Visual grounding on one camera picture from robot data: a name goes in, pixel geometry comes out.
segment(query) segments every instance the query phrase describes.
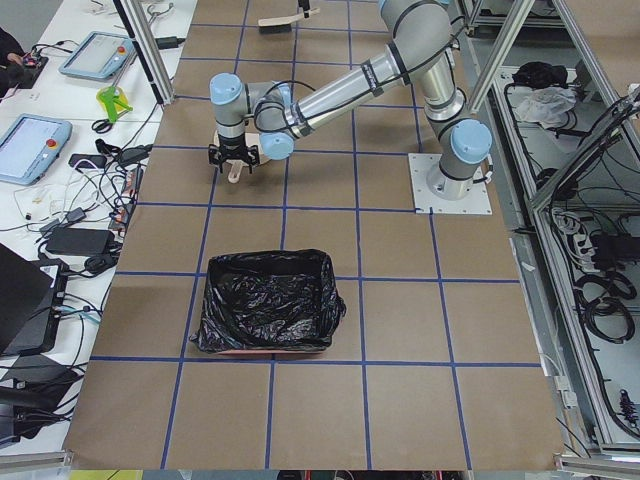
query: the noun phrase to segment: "robotic arm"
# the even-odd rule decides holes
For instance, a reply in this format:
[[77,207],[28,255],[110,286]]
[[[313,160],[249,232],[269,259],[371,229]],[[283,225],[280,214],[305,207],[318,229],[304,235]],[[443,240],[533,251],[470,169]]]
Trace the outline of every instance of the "robotic arm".
[[248,147],[245,140],[249,118],[264,154],[281,160],[293,152],[295,140],[396,86],[415,83],[443,148],[439,165],[428,174],[430,188],[449,200],[462,198],[492,139],[486,126],[469,118],[465,95],[454,84],[445,53],[452,40],[449,17],[435,0],[379,0],[378,5],[392,35],[385,51],[299,101],[292,98],[291,82],[244,84],[229,73],[213,77],[220,145],[209,146],[210,163],[259,165],[257,146]]

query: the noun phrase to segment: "metal base plate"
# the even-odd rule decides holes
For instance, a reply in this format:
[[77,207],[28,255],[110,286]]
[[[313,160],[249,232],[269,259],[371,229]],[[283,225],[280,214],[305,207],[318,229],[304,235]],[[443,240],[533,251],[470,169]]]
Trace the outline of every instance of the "metal base plate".
[[[484,183],[477,183],[461,200],[445,200],[435,195],[427,186],[427,172],[432,165],[440,161],[441,155],[422,153],[409,154],[413,204],[416,213],[444,213],[456,215],[491,215],[491,203]],[[474,178],[482,178],[480,169]]]

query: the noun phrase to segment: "green object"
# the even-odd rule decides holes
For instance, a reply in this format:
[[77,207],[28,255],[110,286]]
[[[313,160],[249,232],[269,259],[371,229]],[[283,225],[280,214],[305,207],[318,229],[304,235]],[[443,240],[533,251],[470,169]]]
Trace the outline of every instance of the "green object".
[[96,98],[104,105],[110,123],[116,123],[118,118],[133,110],[122,89],[114,85],[101,89]]

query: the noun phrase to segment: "screen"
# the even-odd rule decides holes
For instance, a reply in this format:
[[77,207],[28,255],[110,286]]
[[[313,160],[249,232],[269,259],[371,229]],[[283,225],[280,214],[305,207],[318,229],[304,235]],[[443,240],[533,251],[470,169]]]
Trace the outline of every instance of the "screen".
[[99,73],[122,45],[122,38],[110,35],[94,35],[79,51],[73,53],[73,60],[66,68],[87,73]]
[[23,118],[0,145],[0,174],[23,177],[59,127],[59,123]]

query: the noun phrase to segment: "black bag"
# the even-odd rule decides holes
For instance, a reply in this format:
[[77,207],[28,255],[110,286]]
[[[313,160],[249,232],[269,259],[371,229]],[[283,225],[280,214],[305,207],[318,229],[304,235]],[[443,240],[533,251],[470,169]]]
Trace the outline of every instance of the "black bag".
[[321,351],[345,313],[324,252],[223,255],[209,260],[200,328],[190,340],[210,353]]
[[514,73],[513,81],[518,85],[526,85],[538,90],[557,85],[567,88],[567,69],[562,65],[551,65],[544,62],[525,63]]

